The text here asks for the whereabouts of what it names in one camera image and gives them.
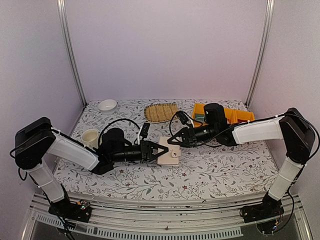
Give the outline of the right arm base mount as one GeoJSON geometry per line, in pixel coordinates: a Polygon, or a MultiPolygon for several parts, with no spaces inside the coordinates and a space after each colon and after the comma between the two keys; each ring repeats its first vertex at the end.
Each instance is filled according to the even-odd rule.
{"type": "Polygon", "coordinates": [[[284,208],[281,200],[275,200],[267,192],[261,203],[243,206],[239,214],[245,223],[250,223],[283,215],[284,208]]]}

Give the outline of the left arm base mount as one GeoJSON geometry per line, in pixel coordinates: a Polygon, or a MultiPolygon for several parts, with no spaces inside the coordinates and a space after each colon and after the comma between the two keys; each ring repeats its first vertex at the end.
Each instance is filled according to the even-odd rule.
{"type": "Polygon", "coordinates": [[[48,212],[62,219],[74,220],[78,222],[88,223],[92,208],[90,202],[86,200],[78,200],[77,202],[71,202],[66,191],[63,192],[62,200],[57,202],[48,201],[50,204],[48,212]]]}

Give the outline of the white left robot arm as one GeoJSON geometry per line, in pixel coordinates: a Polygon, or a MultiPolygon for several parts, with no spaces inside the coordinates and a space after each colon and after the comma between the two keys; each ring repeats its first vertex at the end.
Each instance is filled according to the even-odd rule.
{"type": "Polygon", "coordinates": [[[169,151],[168,147],[149,140],[133,144],[125,139],[120,128],[105,127],[98,135],[98,141],[97,147],[85,146],[55,129],[49,118],[41,117],[15,134],[15,145],[9,155],[37,183],[50,202],[61,204],[69,202],[68,195],[43,162],[46,154],[68,160],[93,174],[103,175],[113,170],[116,162],[148,163],[169,151]]]}

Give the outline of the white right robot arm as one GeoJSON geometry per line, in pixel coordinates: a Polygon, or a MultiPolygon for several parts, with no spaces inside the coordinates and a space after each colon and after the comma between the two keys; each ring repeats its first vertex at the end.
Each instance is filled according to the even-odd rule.
{"type": "Polygon", "coordinates": [[[218,103],[206,104],[203,110],[205,124],[200,127],[193,127],[187,114],[177,111],[174,116],[185,127],[172,134],[167,143],[183,148],[196,148],[211,140],[227,147],[256,141],[284,141],[285,160],[266,193],[266,201],[279,201],[298,179],[306,163],[316,154],[313,146],[320,140],[320,134],[294,107],[272,117],[234,124],[227,122],[225,110],[218,103]]]}

